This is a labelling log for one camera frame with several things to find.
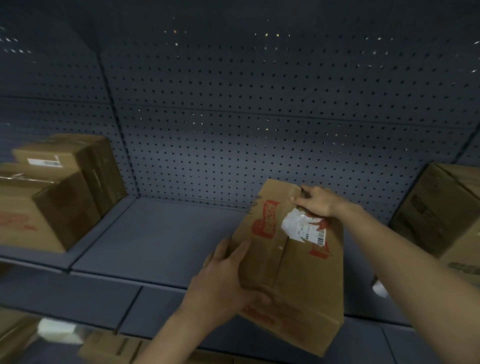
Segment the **barcode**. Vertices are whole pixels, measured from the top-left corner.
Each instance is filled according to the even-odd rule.
[[[320,246],[325,245],[325,233],[326,233],[326,229],[318,230],[317,244]]]

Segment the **right hand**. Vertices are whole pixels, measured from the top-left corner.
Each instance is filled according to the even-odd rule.
[[[310,198],[291,197],[290,201],[316,215],[336,218],[338,217],[338,210],[342,206],[351,204],[351,202],[327,188],[305,185],[301,185],[301,187],[310,194]]]

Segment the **gray shelf surface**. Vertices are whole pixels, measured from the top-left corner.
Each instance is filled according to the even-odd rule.
[[[121,199],[93,229],[65,253],[59,254],[0,245],[0,261],[56,272],[65,271],[92,246],[134,201],[135,198],[133,197]]]
[[[139,290],[130,284],[13,267],[0,278],[0,306],[112,330]]]
[[[396,364],[441,364],[437,354],[412,328],[382,325]]]
[[[205,257],[234,232],[245,214],[137,199],[73,265],[72,273],[185,289]],[[407,324],[390,298],[371,289],[372,268],[347,233],[344,260],[345,314]]]
[[[182,299],[180,291],[143,288],[119,333],[151,339]],[[394,363],[380,325],[348,317],[323,359],[276,338],[239,316],[214,330],[200,347],[292,364]]]

